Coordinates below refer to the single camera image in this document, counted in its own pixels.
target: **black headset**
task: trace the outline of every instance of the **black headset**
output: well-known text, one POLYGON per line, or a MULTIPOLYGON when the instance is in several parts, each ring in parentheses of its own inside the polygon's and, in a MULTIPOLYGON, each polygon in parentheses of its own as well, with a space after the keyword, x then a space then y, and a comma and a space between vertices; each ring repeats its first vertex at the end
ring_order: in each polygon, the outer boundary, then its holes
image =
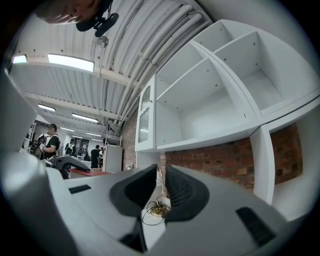
POLYGON ((119 15, 117 13, 111 12, 113 0, 102 0, 98 12, 91 19, 80 22, 76 24, 76 28, 81 31, 88 31, 91 28, 94 28, 96 32, 94 33, 95 37, 101 37, 105 32, 112 28, 116 24, 119 15), (103 14, 108 11, 108 18, 102 17, 103 14))

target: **brick wall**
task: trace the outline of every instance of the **brick wall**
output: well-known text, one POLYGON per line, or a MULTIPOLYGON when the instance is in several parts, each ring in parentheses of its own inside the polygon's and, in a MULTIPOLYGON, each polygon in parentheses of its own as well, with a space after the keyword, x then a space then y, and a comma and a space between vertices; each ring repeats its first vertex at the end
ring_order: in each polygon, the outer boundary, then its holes
MULTIPOLYGON (((302 174, 302 152, 296 125, 291 125, 271 135, 275 157, 275 183, 291 180, 302 174)), ((166 164, 194 169, 228 179, 250 191, 254 189, 255 168, 249 138, 220 145, 166 152, 161 156, 161 166, 166 164)))
POLYGON ((137 116, 138 110, 133 113, 129 120, 126 121, 124 127, 121 131, 122 135, 122 147, 123 147, 123 164, 122 170, 126 170, 125 166, 128 164, 133 164, 136 167, 136 127, 137 127, 137 116))

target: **cabinet door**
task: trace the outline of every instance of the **cabinet door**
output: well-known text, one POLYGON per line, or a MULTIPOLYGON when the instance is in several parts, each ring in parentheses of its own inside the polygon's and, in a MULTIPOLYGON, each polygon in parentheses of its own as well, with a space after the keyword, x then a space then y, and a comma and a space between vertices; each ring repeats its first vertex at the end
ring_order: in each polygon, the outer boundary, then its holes
POLYGON ((156 76, 154 75, 146 84, 140 95, 136 122, 135 151, 150 150, 156 147, 155 83, 156 76))

